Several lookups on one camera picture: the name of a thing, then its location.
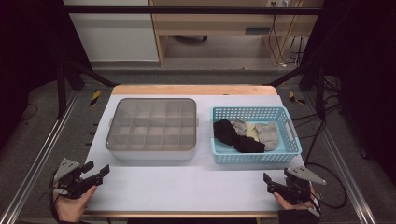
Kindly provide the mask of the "black object under desk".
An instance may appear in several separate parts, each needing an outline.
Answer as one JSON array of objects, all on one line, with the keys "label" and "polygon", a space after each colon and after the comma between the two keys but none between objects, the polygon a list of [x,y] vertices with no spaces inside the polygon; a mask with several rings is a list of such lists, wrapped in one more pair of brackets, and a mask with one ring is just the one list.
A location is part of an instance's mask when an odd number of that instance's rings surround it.
[{"label": "black object under desk", "polygon": [[173,36],[173,38],[180,42],[180,43],[202,43],[206,42],[208,37],[207,36],[198,36],[198,37],[193,37],[193,36]]}]

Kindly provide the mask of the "white cabinet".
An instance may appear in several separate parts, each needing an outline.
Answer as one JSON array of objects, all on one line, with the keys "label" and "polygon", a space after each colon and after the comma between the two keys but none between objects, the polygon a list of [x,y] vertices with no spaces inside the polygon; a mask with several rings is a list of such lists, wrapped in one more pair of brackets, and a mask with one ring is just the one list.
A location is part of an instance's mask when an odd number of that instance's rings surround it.
[{"label": "white cabinet", "polygon": [[159,61],[150,14],[71,13],[91,62]]}]

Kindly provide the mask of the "aluminium rail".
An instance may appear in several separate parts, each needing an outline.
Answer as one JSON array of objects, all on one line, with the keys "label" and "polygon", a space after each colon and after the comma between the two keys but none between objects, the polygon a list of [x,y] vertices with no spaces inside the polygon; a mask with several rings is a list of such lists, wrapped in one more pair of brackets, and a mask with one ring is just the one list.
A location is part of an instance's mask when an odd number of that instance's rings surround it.
[{"label": "aluminium rail", "polygon": [[27,198],[29,197],[41,171],[43,170],[43,167],[46,164],[51,151],[53,150],[60,134],[62,133],[64,125],[66,124],[78,97],[78,91],[71,91],[71,95],[67,100],[64,113],[58,119],[56,119],[55,123],[53,124],[49,135],[35,157],[30,170],[21,182],[18,191],[13,197],[11,203],[7,206],[7,209],[3,215],[0,216],[0,224],[14,224],[16,222],[17,217],[20,214]]},{"label": "aluminium rail", "polygon": [[325,202],[331,206],[344,203],[338,211],[351,210],[359,220],[358,224],[376,224],[374,215],[366,202],[354,168],[365,163],[361,156],[360,145],[340,113],[338,98],[326,93],[324,95],[325,120],[316,120],[318,140],[312,142],[311,153],[306,155],[309,167],[319,170],[329,177]]}]

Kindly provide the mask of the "grey sock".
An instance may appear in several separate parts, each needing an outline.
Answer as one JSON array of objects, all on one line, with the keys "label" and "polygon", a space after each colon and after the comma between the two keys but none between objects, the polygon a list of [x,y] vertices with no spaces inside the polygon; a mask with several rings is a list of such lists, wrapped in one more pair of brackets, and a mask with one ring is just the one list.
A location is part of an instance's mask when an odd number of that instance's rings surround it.
[{"label": "grey sock", "polygon": [[231,124],[238,135],[245,135],[247,133],[247,124],[243,120],[234,119]]},{"label": "grey sock", "polygon": [[275,122],[257,123],[255,129],[258,133],[259,142],[265,144],[265,151],[272,151],[278,148],[279,135]]}]

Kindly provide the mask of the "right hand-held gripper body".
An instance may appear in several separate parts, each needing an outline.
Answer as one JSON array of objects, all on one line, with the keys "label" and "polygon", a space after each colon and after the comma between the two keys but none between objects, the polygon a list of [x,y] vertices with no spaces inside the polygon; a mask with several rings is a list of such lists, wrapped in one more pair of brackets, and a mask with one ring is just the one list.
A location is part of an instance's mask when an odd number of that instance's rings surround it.
[{"label": "right hand-held gripper body", "polygon": [[326,185],[327,181],[319,177],[308,168],[299,166],[295,168],[285,168],[287,188],[280,195],[291,204],[304,203],[311,199],[311,183]]}]

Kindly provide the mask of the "black frame bar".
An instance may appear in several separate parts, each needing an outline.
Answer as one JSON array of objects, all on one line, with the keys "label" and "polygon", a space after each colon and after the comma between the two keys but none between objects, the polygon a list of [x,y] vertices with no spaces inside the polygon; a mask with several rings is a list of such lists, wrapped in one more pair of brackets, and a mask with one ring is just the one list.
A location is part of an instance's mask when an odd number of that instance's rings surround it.
[{"label": "black frame bar", "polygon": [[210,7],[210,6],[78,6],[67,5],[68,13],[109,14],[247,14],[319,15],[322,7]]}]

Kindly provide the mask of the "wooden desk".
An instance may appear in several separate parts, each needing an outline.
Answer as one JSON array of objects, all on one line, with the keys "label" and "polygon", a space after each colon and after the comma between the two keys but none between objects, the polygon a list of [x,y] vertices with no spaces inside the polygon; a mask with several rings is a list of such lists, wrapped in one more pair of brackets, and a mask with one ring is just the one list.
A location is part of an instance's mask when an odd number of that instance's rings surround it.
[{"label": "wooden desk", "polygon": [[[290,0],[288,7],[321,7],[324,0]],[[148,0],[151,6],[267,7],[267,0]],[[286,61],[293,36],[308,36],[315,15],[153,14],[160,63],[171,36],[259,36],[274,65]]]}]

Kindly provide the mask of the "black curtain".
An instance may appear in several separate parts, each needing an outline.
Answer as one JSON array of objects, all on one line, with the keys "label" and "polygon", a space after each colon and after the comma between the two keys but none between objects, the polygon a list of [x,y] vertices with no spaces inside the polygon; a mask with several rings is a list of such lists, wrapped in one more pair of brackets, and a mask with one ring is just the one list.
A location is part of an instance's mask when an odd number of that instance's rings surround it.
[{"label": "black curtain", "polygon": [[303,61],[339,77],[363,147],[396,185],[396,0],[324,0]]},{"label": "black curtain", "polygon": [[29,93],[56,79],[47,34],[56,34],[65,56],[91,66],[64,0],[0,0],[0,149],[13,134]]}]

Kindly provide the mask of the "black metal stand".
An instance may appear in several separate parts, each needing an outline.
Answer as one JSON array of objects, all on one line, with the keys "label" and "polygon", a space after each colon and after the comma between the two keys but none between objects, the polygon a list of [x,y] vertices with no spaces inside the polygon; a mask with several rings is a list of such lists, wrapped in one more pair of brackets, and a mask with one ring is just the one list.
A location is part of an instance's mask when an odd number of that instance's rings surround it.
[{"label": "black metal stand", "polygon": [[309,90],[313,85],[316,85],[316,104],[315,109],[318,117],[324,121],[325,120],[325,103],[324,103],[324,75],[325,70],[322,68],[320,63],[315,63],[314,61],[304,63],[296,69],[288,72],[286,75],[275,79],[267,83],[267,86],[277,87],[280,84],[286,82],[287,80],[296,77],[297,75],[302,75],[302,79],[299,83],[299,88],[301,91]]},{"label": "black metal stand", "polygon": [[58,92],[58,115],[57,119],[64,116],[67,108],[65,82],[68,81],[73,90],[81,90],[85,83],[81,78],[81,74],[93,78],[99,83],[107,87],[116,87],[118,83],[110,81],[91,68],[83,66],[74,61],[61,61],[56,63],[56,77],[57,77],[57,92]]}]

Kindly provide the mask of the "black sock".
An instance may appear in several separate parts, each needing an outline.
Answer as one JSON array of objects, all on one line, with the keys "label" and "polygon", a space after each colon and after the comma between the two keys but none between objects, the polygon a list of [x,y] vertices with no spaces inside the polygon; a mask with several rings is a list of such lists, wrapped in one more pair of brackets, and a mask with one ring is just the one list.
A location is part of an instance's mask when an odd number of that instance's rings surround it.
[{"label": "black sock", "polygon": [[265,144],[241,135],[233,141],[233,147],[241,153],[263,153],[265,150]]},{"label": "black sock", "polygon": [[220,142],[228,145],[235,146],[238,140],[238,134],[227,119],[221,119],[213,123],[214,136],[220,140]]}]

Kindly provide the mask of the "person's left hand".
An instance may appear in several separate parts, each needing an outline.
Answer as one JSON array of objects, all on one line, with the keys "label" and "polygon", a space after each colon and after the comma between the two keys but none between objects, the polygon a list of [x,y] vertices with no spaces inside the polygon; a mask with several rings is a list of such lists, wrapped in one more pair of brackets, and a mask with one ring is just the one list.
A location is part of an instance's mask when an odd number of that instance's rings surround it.
[{"label": "person's left hand", "polygon": [[96,186],[92,186],[78,199],[69,199],[58,193],[54,193],[54,208],[58,215],[58,220],[62,222],[79,223],[87,208],[88,201],[96,192],[96,189]]}]

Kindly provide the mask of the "person's right hand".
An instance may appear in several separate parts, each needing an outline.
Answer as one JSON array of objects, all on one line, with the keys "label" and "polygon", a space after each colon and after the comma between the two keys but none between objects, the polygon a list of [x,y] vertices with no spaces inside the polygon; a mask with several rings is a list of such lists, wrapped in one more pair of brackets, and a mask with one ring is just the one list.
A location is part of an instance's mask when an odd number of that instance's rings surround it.
[{"label": "person's right hand", "polygon": [[275,197],[276,201],[280,204],[280,206],[285,210],[308,210],[309,208],[314,209],[314,189],[311,189],[311,199],[304,203],[299,204],[291,204],[286,201],[279,193],[274,192],[273,196]]}]

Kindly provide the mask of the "white table mat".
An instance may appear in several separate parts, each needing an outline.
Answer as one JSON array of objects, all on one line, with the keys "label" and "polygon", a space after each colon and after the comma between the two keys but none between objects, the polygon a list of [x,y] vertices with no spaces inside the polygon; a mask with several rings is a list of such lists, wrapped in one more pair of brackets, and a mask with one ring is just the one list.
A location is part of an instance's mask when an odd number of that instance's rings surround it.
[{"label": "white table mat", "polygon": [[266,191],[262,175],[284,180],[283,169],[303,164],[291,162],[217,164],[211,151],[210,109],[221,105],[280,106],[277,95],[193,95],[199,125],[195,155],[189,161],[119,161],[106,149],[109,123],[117,104],[126,96],[113,94],[99,122],[87,159],[97,169],[109,165],[104,184],[90,199],[91,217],[221,217],[274,216],[279,206]]}]

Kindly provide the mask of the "light blue plastic basket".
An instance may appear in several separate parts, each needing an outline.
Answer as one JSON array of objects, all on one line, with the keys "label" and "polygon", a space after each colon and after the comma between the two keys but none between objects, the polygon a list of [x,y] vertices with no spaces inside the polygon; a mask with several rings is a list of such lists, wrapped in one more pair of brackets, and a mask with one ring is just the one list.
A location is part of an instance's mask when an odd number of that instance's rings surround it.
[{"label": "light blue plastic basket", "polygon": [[263,153],[240,153],[234,147],[222,143],[211,134],[211,147],[216,163],[269,163],[289,162],[299,156],[302,147],[288,110],[284,106],[214,106],[210,121],[241,119],[247,124],[276,125],[278,145]]}]

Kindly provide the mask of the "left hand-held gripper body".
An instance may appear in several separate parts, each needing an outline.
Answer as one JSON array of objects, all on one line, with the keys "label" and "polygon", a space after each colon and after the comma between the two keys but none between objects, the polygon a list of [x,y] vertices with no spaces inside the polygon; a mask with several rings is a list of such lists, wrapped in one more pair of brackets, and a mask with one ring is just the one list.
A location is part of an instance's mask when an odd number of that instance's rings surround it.
[{"label": "left hand-held gripper body", "polygon": [[54,181],[57,183],[55,191],[69,199],[78,199],[86,193],[92,185],[89,183],[90,177],[81,177],[83,165],[80,162],[63,158],[54,175]]}]

